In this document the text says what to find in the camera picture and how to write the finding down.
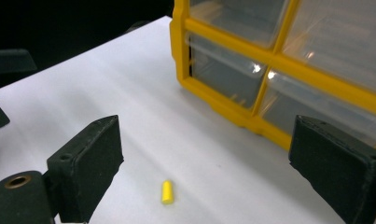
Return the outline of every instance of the white table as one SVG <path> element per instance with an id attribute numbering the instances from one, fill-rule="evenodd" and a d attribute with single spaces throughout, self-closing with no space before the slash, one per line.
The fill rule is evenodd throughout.
<path id="1" fill-rule="evenodd" d="M 176 81 L 170 18 L 0 89 L 0 180 L 117 114 L 125 162 L 91 223 L 343 223 L 287 152 L 238 128 Z M 175 202 L 160 202 L 174 182 Z"/>

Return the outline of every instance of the clear plastic bin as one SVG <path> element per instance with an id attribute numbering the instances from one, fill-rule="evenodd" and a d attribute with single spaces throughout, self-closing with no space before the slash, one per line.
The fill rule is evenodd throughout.
<path id="1" fill-rule="evenodd" d="M 190 34 L 188 40 L 191 75 L 236 104 L 250 108 L 267 67 L 201 36 Z"/>
<path id="2" fill-rule="evenodd" d="M 376 1 L 302 0 L 284 52 L 376 91 Z"/>
<path id="3" fill-rule="evenodd" d="M 280 28 L 286 0 L 190 0 L 190 16 L 269 47 Z"/>
<path id="4" fill-rule="evenodd" d="M 292 134 L 295 117 L 303 115 L 326 121 L 376 147 L 373 114 L 275 71 L 267 79 L 260 116 L 284 132 Z"/>

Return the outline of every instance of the storage organizer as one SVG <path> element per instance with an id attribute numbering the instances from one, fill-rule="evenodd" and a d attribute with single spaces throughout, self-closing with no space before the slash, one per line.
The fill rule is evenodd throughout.
<path id="1" fill-rule="evenodd" d="M 177 78 L 289 149 L 296 115 L 376 147 L 376 1 L 175 0 Z"/>

